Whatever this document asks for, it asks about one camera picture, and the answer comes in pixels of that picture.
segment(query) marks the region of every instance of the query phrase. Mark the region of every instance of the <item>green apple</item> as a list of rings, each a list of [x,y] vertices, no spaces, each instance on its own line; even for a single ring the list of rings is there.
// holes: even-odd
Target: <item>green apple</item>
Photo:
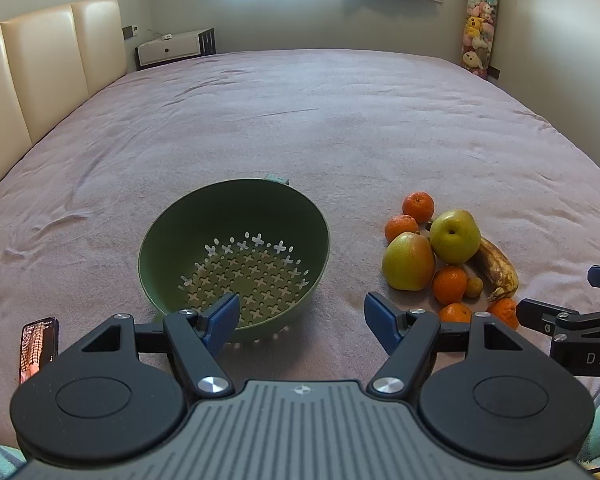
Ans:
[[[431,283],[435,270],[436,259],[424,236],[402,233],[384,251],[382,272],[398,290],[422,290]]]
[[[442,213],[431,224],[430,241],[436,255],[446,264],[464,264],[480,248],[480,229],[471,213],[454,209]]]

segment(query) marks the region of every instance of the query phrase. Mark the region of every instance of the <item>green colander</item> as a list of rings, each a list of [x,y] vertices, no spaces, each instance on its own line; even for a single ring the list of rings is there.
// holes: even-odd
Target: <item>green colander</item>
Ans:
[[[223,294],[240,295],[231,338],[271,336],[301,312],[330,250],[319,209],[288,181],[229,180],[185,195],[149,228],[140,282],[162,314],[202,312]]]

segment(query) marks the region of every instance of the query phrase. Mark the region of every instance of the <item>phone screen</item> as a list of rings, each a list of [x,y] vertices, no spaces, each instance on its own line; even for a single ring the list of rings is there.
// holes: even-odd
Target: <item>phone screen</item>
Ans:
[[[45,317],[22,328],[20,384],[58,356],[58,320]]]

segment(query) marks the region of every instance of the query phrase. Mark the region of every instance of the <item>bedspread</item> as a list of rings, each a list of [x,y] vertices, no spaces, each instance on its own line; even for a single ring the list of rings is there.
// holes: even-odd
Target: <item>bedspread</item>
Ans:
[[[600,309],[586,281],[600,264],[600,169],[495,86],[443,60],[379,52],[169,64],[99,92],[0,183],[0,443],[15,444],[8,407],[22,326],[56,316],[62,350],[117,312],[149,322],[137,259],[152,221],[193,189],[267,173],[321,209],[331,256],[288,332],[221,351],[238,386],[368,380],[386,358],[363,317],[370,290],[437,309],[430,290],[389,290],[380,269],[384,224],[414,190],[438,212],[474,214],[515,264],[519,299]]]

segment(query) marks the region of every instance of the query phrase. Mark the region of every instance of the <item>overripe banana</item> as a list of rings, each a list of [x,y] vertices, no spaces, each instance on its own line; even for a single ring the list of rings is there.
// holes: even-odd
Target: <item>overripe banana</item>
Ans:
[[[470,263],[481,270],[493,285],[493,292],[487,298],[490,303],[502,298],[511,298],[518,290],[520,282],[516,269],[502,251],[484,236]]]

